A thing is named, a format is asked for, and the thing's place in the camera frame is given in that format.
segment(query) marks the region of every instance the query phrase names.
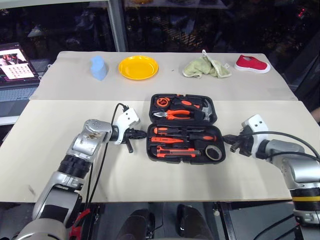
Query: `pliers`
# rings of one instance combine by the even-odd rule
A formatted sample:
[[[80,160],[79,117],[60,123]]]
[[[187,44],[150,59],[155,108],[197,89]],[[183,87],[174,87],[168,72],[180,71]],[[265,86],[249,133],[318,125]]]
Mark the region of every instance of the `pliers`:
[[[174,120],[174,119],[190,119],[191,117],[181,117],[181,116],[175,116],[175,115],[190,115],[191,112],[188,110],[167,110],[167,111],[158,111],[155,112],[153,115],[159,118],[166,117],[168,120]]]

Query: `red clip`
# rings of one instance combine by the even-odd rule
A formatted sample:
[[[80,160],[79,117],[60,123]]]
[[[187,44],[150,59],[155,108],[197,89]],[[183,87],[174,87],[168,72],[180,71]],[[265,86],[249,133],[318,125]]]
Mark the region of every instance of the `red clip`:
[[[69,239],[81,240],[82,226],[79,223],[82,223],[82,219],[90,213],[90,208],[84,210],[75,220],[71,231],[69,233]]]

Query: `laptop keyboard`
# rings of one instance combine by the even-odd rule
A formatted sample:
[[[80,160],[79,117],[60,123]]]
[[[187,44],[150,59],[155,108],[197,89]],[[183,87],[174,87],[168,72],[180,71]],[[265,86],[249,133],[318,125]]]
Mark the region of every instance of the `laptop keyboard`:
[[[0,90],[0,102],[28,100],[36,87]]]

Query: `laptop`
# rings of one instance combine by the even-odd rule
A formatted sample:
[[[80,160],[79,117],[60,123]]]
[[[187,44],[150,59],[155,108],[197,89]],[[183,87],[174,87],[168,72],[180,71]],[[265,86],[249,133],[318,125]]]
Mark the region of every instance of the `laptop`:
[[[20,44],[0,44],[0,118],[20,116],[39,83]]]

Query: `white shoe sole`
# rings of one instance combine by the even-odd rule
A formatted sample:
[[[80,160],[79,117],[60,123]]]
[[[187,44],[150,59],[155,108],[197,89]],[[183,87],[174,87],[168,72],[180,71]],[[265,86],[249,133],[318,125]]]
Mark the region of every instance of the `white shoe sole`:
[[[271,69],[269,63],[267,63],[267,62],[266,62],[266,69],[263,69],[263,70],[258,70],[258,69],[254,69],[251,67],[238,66],[237,64],[234,65],[234,68],[239,71],[250,71],[253,73],[257,73],[257,74],[265,74],[265,73],[269,72]]]

